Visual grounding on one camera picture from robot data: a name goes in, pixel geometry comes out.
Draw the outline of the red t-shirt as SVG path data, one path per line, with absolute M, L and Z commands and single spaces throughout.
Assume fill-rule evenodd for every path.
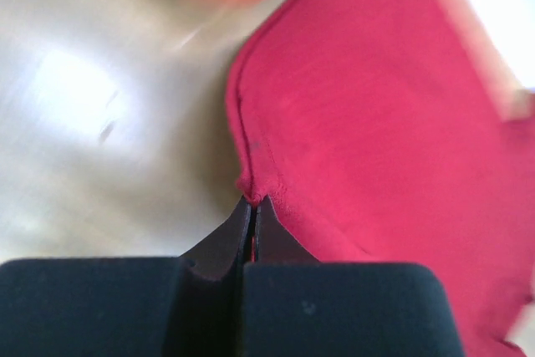
M 437 0 L 287 0 L 226 106 L 239 189 L 316 258 L 426 265 L 470 356 L 522 354 L 534 122 L 501 121 Z

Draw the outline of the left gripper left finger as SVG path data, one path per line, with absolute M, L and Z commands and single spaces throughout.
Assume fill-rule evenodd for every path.
M 251 207 L 178 257 L 1 266 L 4 356 L 230 356 Z

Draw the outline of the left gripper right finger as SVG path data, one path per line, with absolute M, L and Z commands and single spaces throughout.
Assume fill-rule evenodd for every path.
M 321 263 L 272 202 L 254 213 L 243 267 L 242 356 L 461 356 L 445 289 L 415 263 Z

